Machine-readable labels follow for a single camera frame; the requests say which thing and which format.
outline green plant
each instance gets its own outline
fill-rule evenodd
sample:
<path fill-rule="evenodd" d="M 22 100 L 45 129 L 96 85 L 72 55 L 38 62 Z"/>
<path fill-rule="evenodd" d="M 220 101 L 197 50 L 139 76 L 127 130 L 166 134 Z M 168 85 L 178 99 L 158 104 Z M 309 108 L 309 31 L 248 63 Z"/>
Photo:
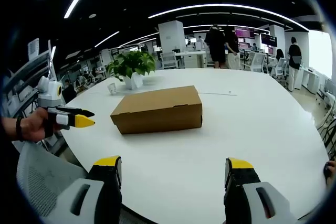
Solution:
<path fill-rule="evenodd" d="M 107 71 L 110 74 L 112 71 L 115 77 L 120 79 L 120 76 L 132 77 L 134 72 L 138 74 L 150 73 L 155 70 L 155 60 L 152 55 L 147 52 L 131 51 L 126 54 L 119 54 L 117 59 L 107 66 Z"/>

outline round white table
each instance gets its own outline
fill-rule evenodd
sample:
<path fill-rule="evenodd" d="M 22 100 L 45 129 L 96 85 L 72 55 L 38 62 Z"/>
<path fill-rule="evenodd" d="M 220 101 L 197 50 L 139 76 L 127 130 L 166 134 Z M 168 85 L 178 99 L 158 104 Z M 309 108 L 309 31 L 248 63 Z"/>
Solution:
<path fill-rule="evenodd" d="M 117 94 L 107 86 L 115 82 Z M 122 202 L 154 222 L 223 223 L 225 159 L 250 162 L 290 202 L 297 217 L 325 192 L 328 160 L 309 114 L 280 84 L 262 73 L 222 69 L 160 70 L 144 86 L 126 90 L 109 78 L 68 105 L 96 115 L 94 126 L 62 131 L 89 171 L 95 161 L 122 157 Z M 195 85 L 203 104 L 199 129 L 121 135 L 110 114 L 124 95 Z"/>

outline black wristband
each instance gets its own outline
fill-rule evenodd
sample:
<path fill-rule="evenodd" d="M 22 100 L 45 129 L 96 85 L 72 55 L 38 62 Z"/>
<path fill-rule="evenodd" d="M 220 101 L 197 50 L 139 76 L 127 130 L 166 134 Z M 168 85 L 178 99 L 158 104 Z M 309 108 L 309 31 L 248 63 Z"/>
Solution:
<path fill-rule="evenodd" d="M 16 137 L 18 140 L 20 140 L 21 142 L 23 142 L 23 136 L 22 136 L 22 128 L 21 128 L 21 120 L 22 120 L 22 116 L 19 116 L 16 120 Z"/>

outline brown cardboard box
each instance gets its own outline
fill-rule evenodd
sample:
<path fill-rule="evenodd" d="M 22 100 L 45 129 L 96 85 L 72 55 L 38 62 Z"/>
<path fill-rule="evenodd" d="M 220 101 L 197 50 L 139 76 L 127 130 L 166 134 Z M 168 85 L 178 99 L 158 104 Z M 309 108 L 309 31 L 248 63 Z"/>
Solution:
<path fill-rule="evenodd" d="M 121 134 L 176 131 L 202 126 L 194 86 L 126 95 L 111 114 Z"/>

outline black ceiling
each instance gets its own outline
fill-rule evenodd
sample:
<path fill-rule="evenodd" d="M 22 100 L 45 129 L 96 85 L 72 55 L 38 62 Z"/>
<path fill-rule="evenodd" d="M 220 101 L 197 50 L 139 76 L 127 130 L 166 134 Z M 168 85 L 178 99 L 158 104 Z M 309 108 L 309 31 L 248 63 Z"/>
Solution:
<path fill-rule="evenodd" d="M 103 48 L 116 47 L 138 37 L 155 33 L 155 28 L 159 23 L 175 20 L 177 16 L 188 14 L 198 15 L 177 18 L 183 22 L 184 26 L 218 23 L 260 27 L 272 24 L 270 21 L 256 17 L 232 14 L 239 13 L 261 16 L 288 25 L 294 30 L 302 30 L 299 26 L 279 17 L 242 8 L 188 9 L 148 19 L 150 15 L 183 6 L 229 3 L 263 8 L 289 18 L 314 14 L 308 0 L 80 0 L 70 17 L 64 19 L 64 14 L 71 2 L 72 0 L 43 0 L 23 7 L 23 12 L 18 17 L 19 26 L 22 29 L 17 33 L 13 50 L 16 59 L 19 58 L 20 61 L 12 61 L 13 68 L 17 68 L 22 61 L 27 60 L 27 43 L 36 37 L 51 39 L 53 45 L 57 46 L 54 64 L 56 68 L 59 68 L 68 63 L 65 60 L 68 54 L 93 48 L 98 42 L 116 31 L 120 33 L 88 54 L 97 55 L 98 50 Z M 209 12 L 230 14 L 202 14 Z M 97 16 L 89 19 L 91 14 L 97 14 Z M 185 33 L 189 34 L 193 30 L 200 29 L 186 29 Z"/>

